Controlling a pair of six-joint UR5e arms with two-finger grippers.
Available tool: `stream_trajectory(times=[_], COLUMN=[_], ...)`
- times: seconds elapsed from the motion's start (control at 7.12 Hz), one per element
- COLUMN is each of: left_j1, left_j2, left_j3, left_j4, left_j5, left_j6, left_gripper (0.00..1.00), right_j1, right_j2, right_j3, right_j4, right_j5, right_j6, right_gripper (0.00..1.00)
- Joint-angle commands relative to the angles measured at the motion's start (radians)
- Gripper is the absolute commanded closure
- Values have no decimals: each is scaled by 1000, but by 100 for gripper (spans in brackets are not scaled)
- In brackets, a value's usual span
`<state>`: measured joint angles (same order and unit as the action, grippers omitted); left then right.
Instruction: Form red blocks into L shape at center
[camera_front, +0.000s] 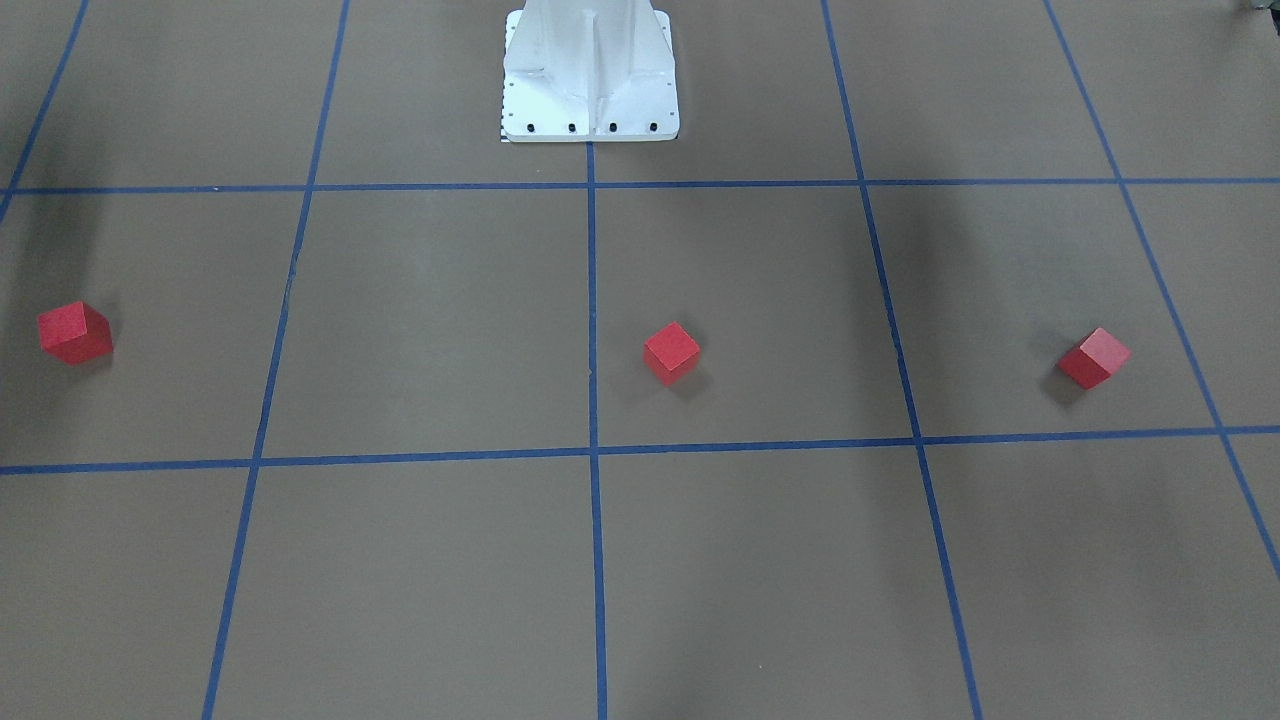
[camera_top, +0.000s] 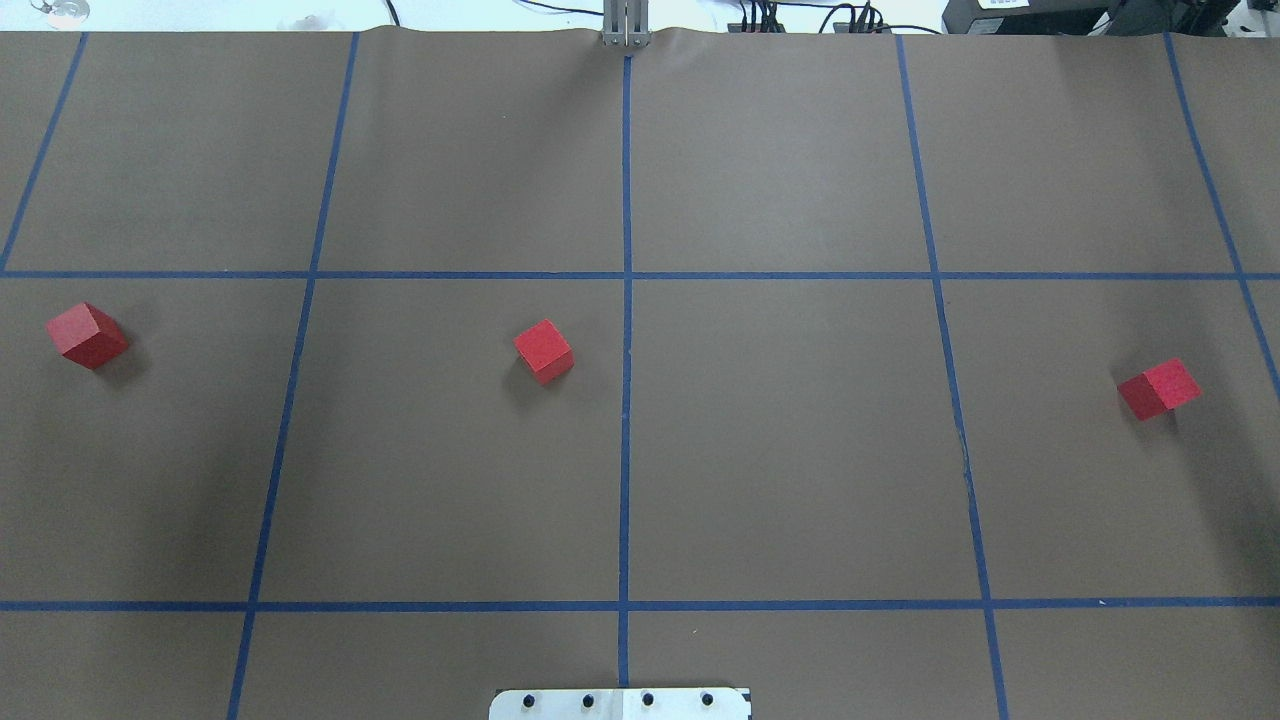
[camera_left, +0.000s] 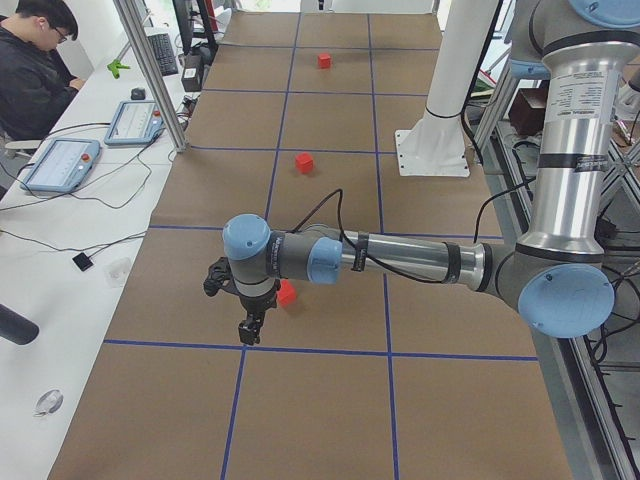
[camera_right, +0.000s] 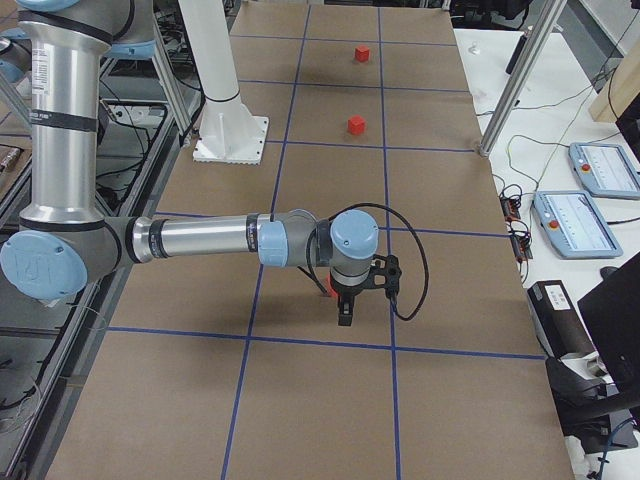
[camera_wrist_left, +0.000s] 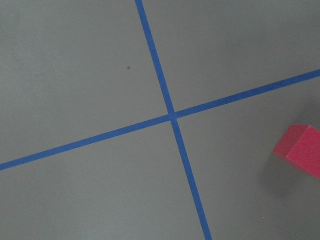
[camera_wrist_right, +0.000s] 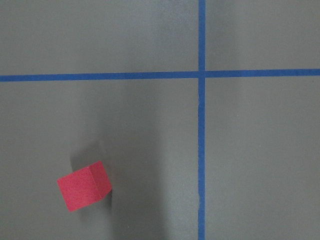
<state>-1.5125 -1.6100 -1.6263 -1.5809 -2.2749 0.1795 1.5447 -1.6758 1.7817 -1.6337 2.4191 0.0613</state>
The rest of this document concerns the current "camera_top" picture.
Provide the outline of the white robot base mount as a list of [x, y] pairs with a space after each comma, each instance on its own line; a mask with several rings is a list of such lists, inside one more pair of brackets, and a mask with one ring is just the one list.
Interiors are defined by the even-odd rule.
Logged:
[[750, 692], [732, 687], [511, 689], [489, 719], [751, 719]]

